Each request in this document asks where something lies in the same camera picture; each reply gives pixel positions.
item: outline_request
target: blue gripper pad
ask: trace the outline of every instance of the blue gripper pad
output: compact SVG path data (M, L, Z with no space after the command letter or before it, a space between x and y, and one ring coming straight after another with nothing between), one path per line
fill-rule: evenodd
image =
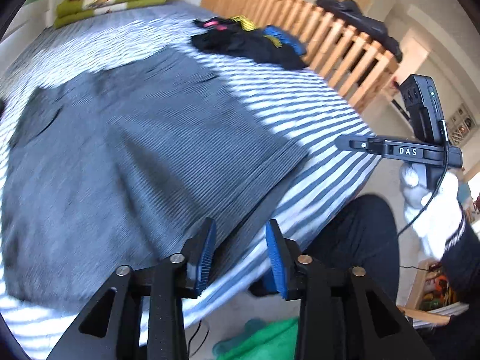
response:
M287 298L287 269L285 267L285 258L290 257L287 244L283 238L282 232L278 227L277 221L270 219L265 228L265 237L267 241L268 257L272 263L272 272L275 280L275 286L282 298Z
M208 276L210 276L210 268L212 267L212 258L215 251L216 238L217 225L215 224L215 221L212 220L197 265L195 292L199 295L207 288Z

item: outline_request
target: green blanket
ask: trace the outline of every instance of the green blanket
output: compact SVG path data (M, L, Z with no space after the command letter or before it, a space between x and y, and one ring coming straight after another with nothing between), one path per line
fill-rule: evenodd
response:
M217 360L292 360L297 343L298 318L274 322L254 333Z
M57 17L55 20L55 28L60 28L66 26L67 24L75 23L83 19L88 19L89 17L105 15L106 13L124 11L127 9L140 8L140 7L151 7L152 5L162 5L167 0L137 0L137 1L128 1L125 3L110 5L109 7L102 7L97 9L88 9L83 12L75 13L73 15L68 15L64 17Z
M82 11L107 7L137 0L65 0L57 6L57 17L65 17Z

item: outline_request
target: bed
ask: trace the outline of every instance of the bed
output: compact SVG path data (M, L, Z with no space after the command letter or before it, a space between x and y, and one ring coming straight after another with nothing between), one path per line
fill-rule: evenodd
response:
M317 72L285 71L245 58L202 54L190 37L203 30L192 20L214 16L183 2L94 17L60 30L48 28L20 55L0 80L6 110L0 124L0 188L8 164L8 141L35 87L64 83L80 72L99 71L144 59L169 45L215 70L238 101L259 123L309 150L308 160L273 217L285 236L302 247L366 182L380 158L340 152L333 141L340 133L371 135L358 113ZM233 269L213 282L198 299L183 303L185 326L204 318L245 290L269 268L264 228ZM75 315L22 303L6 295L0 257L0 313L25 352L47 357ZM148 317L142 317L141 343Z

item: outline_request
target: floor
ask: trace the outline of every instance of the floor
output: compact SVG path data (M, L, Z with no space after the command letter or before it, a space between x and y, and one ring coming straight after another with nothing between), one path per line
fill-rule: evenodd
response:
M382 100L377 100L376 103L371 104L362 114L362 117L377 134L399 137L410 135L409 128L398 112ZM361 194L375 193L388 201L394 213L397 228L402 228L405 225L403 217L404 200L398 188L400 166L399 161L382 160L361 191ZM418 261L424 258L418 238L411 229L407 230L400 238L401 265L416 266ZM415 269L400 269L398 304L405 305L415 274ZM286 302L279 295L255 298L246 292L240 293L203 320L201 329L192 340L191 352L194 352L205 338L207 327L210 328L210 333L198 353L191 358L193 360L214 359L213 345L242 333L245 323L252 318L272 322L297 316L298 313L299 301ZM186 330L187 341L195 332L196 327L197 325L194 325Z

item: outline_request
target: person's arm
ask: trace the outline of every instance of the person's arm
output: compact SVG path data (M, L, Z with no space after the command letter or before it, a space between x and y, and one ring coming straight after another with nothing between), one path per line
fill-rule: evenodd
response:
M460 300L469 302L480 294L480 240L465 216L446 242L442 266Z

